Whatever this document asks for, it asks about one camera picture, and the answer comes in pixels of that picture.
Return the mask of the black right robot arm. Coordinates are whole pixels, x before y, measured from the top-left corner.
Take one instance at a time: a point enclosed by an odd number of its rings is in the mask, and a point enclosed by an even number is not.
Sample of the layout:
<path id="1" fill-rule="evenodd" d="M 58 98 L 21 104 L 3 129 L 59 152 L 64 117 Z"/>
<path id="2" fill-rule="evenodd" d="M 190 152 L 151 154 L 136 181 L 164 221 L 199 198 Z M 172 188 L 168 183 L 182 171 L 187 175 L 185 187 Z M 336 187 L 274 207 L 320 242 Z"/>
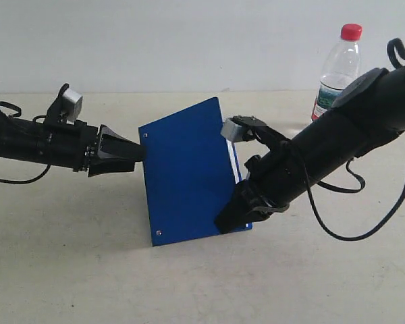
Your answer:
<path id="1" fill-rule="evenodd" d="M 246 162 L 247 178 L 214 223 L 222 233 L 268 219 L 352 158 L 397 139 L 405 131 L 405 66 L 375 68 L 353 81 L 333 107 L 293 138 L 265 122 L 236 115 L 221 134 L 232 142 L 259 140 L 266 155 Z"/>

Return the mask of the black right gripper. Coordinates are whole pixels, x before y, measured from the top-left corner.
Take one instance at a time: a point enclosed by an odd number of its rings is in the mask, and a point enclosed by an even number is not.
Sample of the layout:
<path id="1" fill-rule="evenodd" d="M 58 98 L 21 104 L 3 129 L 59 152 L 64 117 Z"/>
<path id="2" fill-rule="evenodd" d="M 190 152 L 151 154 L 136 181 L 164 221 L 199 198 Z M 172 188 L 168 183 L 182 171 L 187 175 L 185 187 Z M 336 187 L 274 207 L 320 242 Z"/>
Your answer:
<path id="1" fill-rule="evenodd" d="M 265 221 L 272 214 L 289 209 L 289 203 L 280 205 L 274 202 L 251 179 L 251 175 L 257 174 L 255 168 L 260 161 L 260 155 L 253 155 L 245 162 L 248 170 L 245 180 L 236 184 L 229 202 L 216 216 L 214 224 L 221 234 L 230 233 L 248 223 Z"/>

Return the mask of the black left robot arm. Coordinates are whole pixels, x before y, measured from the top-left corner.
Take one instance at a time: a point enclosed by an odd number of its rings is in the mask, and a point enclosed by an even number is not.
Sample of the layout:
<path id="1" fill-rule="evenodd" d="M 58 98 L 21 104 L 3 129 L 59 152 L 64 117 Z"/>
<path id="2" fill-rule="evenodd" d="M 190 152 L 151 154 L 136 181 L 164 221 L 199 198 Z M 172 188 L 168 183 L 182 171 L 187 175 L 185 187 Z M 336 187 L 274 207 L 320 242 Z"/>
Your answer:
<path id="1" fill-rule="evenodd" d="M 0 157 L 87 171 L 89 177 L 133 172 L 146 150 L 105 125 L 39 123 L 0 113 Z"/>

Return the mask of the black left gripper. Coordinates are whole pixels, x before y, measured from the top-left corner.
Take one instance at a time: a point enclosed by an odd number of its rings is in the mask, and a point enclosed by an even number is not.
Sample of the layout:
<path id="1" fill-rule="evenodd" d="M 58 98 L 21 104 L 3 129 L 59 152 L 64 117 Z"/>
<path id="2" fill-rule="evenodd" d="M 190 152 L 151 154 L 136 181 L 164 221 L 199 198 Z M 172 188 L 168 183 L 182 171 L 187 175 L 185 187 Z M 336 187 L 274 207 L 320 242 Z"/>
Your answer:
<path id="1" fill-rule="evenodd" d="M 42 123 L 42 164 L 81 171 L 87 168 L 86 152 L 97 139 L 98 128 L 86 122 Z M 116 134 L 106 125 L 99 128 L 97 156 L 88 162 L 88 176 L 108 173 L 133 172 L 135 164 L 143 162 L 146 151 L 143 146 Z"/>

